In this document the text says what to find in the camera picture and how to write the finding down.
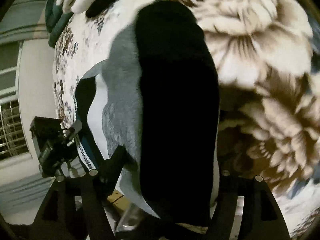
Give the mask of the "black grey white striped garment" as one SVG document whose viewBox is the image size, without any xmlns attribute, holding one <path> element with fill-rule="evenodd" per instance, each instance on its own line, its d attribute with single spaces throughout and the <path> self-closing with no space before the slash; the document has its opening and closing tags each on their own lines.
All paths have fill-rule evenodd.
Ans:
<svg viewBox="0 0 320 240">
<path fill-rule="evenodd" d="M 118 190 L 145 212 L 207 227 L 214 204 L 219 84 L 204 33 L 174 1 L 140 10 L 79 81 L 77 116 L 96 168 L 128 153 Z"/>
</svg>

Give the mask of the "white metal window grille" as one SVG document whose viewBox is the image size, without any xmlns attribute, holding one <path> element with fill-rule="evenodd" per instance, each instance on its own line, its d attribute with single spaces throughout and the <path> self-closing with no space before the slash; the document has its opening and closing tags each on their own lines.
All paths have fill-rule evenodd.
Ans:
<svg viewBox="0 0 320 240">
<path fill-rule="evenodd" d="M 0 158 L 28 152 L 18 99 L 18 67 L 1 70 Z"/>
</svg>

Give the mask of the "dark green cloth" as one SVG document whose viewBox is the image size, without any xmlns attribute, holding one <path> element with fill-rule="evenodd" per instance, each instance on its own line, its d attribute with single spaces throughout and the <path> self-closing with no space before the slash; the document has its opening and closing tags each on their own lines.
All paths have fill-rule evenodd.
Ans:
<svg viewBox="0 0 320 240">
<path fill-rule="evenodd" d="M 48 44 L 52 48 L 55 48 L 60 35 L 73 16 L 72 12 L 63 13 L 63 2 L 64 0 L 47 0 L 46 4 L 44 16 L 47 32 L 49 33 Z"/>
</svg>

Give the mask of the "floral cream bed cover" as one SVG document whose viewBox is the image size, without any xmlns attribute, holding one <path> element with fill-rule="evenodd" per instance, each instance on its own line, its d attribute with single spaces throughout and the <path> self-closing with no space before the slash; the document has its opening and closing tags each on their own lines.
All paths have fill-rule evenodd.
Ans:
<svg viewBox="0 0 320 240">
<path fill-rule="evenodd" d="M 99 0 L 75 14 L 55 45 L 54 97 L 63 126 L 75 88 L 108 58 L 117 33 L 156 0 Z M 265 178 L 292 239 L 319 233 L 319 11 L 310 0 L 172 0 L 203 29 L 221 87 L 221 171 Z"/>
</svg>

